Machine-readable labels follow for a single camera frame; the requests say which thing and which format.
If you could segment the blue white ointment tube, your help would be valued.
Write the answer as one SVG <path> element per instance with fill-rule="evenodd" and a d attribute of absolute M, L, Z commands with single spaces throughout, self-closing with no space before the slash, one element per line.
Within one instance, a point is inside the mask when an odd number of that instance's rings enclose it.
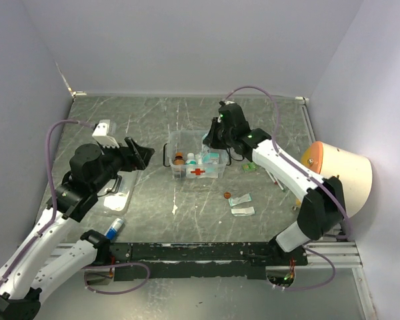
<path fill-rule="evenodd" d="M 110 241 L 114 240 L 122 226 L 124 225 L 124 220 L 121 218 L 116 218 L 114 222 L 109 226 L 107 232 L 105 233 L 106 238 Z"/>

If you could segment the teal bandage roll package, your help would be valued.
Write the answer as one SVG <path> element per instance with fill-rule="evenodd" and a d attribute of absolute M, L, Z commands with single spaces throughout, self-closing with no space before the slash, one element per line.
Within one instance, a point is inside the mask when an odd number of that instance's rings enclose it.
<path fill-rule="evenodd" d="M 218 153 L 206 153 L 202 156 L 203 164 L 208 165 L 218 165 L 220 159 L 220 154 Z"/>

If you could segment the clear zip bag teal strip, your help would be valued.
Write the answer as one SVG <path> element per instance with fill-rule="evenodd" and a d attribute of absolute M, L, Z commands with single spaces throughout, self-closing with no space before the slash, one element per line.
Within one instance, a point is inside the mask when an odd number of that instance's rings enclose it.
<path fill-rule="evenodd" d="M 206 157 L 208 154 L 210 154 L 211 149 L 208 147 L 206 144 L 204 144 L 204 140 L 206 139 L 208 133 L 204 134 L 201 138 L 202 146 L 201 146 L 201 158 L 203 159 Z"/>

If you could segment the white plaster packet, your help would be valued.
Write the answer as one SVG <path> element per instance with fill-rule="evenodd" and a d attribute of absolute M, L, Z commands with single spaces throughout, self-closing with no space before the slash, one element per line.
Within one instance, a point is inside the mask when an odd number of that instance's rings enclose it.
<path fill-rule="evenodd" d="M 231 214 L 235 217 L 248 217 L 255 214 L 254 207 L 232 208 Z"/>

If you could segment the white bottle green label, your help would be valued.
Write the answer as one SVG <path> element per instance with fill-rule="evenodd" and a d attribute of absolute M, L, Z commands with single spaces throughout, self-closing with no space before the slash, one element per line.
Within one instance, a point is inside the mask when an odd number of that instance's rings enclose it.
<path fill-rule="evenodd" d="M 185 164 L 186 165 L 196 165 L 197 164 L 196 155 L 194 153 L 188 153 Z"/>

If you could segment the small green packet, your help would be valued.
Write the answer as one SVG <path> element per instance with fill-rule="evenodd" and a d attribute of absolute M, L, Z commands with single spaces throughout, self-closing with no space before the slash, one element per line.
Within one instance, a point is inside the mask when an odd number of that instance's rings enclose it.
<path fill-rule="evenodd" d="M 257 165 L 254 163 L 246 163 L 242 165 L 242 170 L 244 172 L 252 172 L 257 170 Z"/>

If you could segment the brown medicine bottle orange cap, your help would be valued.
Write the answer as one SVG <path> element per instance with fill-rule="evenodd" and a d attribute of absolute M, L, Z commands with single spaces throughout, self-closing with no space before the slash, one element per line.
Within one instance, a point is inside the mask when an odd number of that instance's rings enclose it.
<path fill-rule="evenodd" d="M 185 160 L 183 158 L 183 154 L 182 152 L 177 152 L 175 154 L 175 158 L 173 160 L 173 164 L 174 164 L 174 176 L 176 178 L 180 178 L 182 176 L 184 176 L 184 164 L 185 164 Z"/>

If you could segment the clear first aid box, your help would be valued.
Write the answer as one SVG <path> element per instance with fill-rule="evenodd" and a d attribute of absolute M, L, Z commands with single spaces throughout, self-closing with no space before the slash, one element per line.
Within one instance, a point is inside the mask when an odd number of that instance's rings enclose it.
<path fill-rule="evenodd" d="M 231 160 L 226 150 L 211 149 L 210 153 L 220 154 L 218 165 L 203 164 L 201 158 L 201 138 L 206 134 L 206 130 L 178 130 L 169 134 L 167 142 L 163 146 L 164 167 L 170 168 L 174 179 L 200 179 L 200 178 L 222 178 L 226 167 L 230 166 Z M 173 174 L 173 160 L 177 152 L 182 152 L 183 158 L 187 160 L 188 153 L 196 155 L 196 165 L 184 164 L 184 176 L 176 178 Z"/>

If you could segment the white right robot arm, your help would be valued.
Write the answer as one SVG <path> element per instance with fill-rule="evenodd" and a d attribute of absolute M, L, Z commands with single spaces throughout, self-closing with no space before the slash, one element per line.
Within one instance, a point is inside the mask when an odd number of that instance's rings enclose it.
<path fill-rule="evenodd" d="M 307 169 L 282 150 L 270 134 L 251 129 L 238 104 L 219 104 L 219 115 L 212 119 L 203 144 L 212 149 L 233 150 L 254 162 L 283 182 L 301 201 L 296 222 L 270 241 L 270 259 L 284 265 L 294 249 L 322 238 L 347 217 L 342 182 L 335 176 L 324 178 Z"/>

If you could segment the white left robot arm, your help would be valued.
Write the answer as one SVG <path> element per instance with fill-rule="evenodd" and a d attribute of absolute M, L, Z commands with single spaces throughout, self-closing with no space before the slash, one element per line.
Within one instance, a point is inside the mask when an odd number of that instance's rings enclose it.
<path fill-rule="evenodd" d="M 130 137 L 114 147 L 89 143 L 75 150 L 70 170 L 55 189 L 56 196 L 48 200 L 36 226 L 0 268 L 0 319 L 34 319 L 48 294 L 78 270 L 111 262 L 110 239 L 89 230 L 68 253 L 45 264 L 61 240 L 97 203 L 106 184 L 121 171 L 146 169 L 154 152 Z"/>

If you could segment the teal plaster packet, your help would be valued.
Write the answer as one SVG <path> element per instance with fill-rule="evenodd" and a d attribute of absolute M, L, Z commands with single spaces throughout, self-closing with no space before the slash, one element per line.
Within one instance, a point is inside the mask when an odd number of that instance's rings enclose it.
<path fill-rule="evenodd" d="M 234 206 L 242 204 L 242 203 L 248 203 L 248 202 L 252 201 L 252 198 L 251 198 L 251 195 L 249 193 L 247 193 L 240 197 L 231 197 L 228 199 L 228 201 L 229 201 L 229 205 L 231 207 L 234 207 Z"/>

